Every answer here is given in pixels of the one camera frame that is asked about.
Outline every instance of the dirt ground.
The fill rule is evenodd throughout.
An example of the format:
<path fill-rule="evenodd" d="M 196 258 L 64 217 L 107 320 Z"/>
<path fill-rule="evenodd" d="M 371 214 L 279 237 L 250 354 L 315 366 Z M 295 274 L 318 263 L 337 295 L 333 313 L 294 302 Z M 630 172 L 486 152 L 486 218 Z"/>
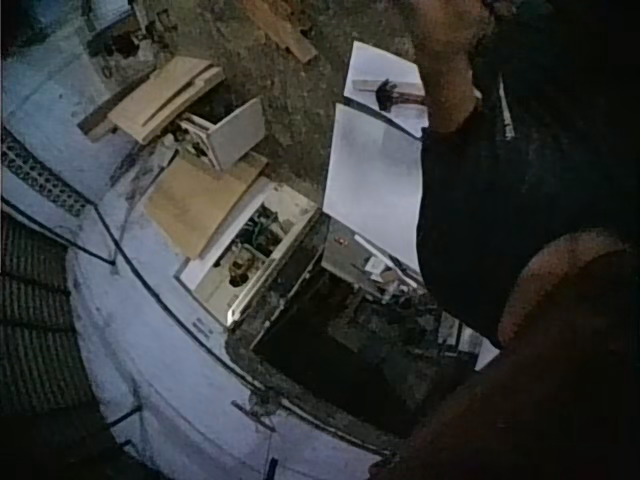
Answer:
<path fill-rule="evenodd" d="M 354 40 L 404 58 L 413 46 L 393 0 L 298 0 L 310 19 L 307 35 L 319 54 L 306 65 L 282 50 L 233 0 L 146 0 L 148 15 L 168 8 L 178 29 L 178 54 L 224 67 L 223 91 L 242 105 L 262 95 L 268 136 L 256 147 L 270 176 L 321 202 L 329 165 L 335 104 L 342 101 Z"/>

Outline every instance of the white sheet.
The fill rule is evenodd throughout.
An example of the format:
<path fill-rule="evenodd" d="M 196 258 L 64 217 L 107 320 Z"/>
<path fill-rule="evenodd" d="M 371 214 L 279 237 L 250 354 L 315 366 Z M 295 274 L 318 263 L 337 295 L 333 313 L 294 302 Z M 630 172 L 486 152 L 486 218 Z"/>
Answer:
<path fill-rule="evenodd" d="M 375 92 L 354 90 L 352 82 L 353 80 L 380 80 L 382 82 L 386 79 L 422 85 L 422 79 L 415 63 L 366 43 L 353 42 L 344 96 L 379 111 Z M 380 113 L 402 126 L 416 138 L 420 138 L 422 128 L 429 125 L 427 109 L 420 105 L 396 105 L 390 113 Z"/>
<path fill-rule="evenodd" d="M 323 210 L 416 271 L 420 141 L 336 105 Z"/>

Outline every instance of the person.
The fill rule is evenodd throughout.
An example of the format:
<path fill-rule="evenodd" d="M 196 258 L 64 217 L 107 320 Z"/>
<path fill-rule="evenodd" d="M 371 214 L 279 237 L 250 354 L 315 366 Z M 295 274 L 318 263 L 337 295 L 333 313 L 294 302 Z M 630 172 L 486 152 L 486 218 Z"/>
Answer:
<path fill-rule="evenodd" d="M 502 351 L 372 478 L 637 478 L 632 15 L 606 0 L 396 3 L 429 109 L 421 273 Z"/>

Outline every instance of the ground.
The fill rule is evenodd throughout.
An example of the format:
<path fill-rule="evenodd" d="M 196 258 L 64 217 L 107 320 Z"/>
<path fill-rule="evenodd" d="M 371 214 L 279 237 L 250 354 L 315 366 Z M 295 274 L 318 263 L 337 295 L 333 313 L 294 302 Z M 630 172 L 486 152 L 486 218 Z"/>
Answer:
<path fill-rule="evenodd" d="M 261 95 L 268 136 L 256 148 L 270 176 L 322 200 L 335 104 L 342 101 L 354 40 L 411 60 L 413 46 L 391 0 L 298 0 L 311 21 L 317 57 L 300 63 L 264 34 L 235 1 L 143 1 L 148 15 L 168 8 L 176 53 L 224 67 L 224 91 L 241 105 Z"/>

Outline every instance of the person's hand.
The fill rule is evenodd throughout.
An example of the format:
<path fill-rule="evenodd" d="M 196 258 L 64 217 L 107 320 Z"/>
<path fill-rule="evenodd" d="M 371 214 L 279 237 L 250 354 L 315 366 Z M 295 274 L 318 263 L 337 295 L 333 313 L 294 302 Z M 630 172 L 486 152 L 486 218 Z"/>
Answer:
<path fill-rule="evenodd" d="M 399 0 L 414 41 L 433 58 L 467 55 L 492 28 L 482 0 Z"/>

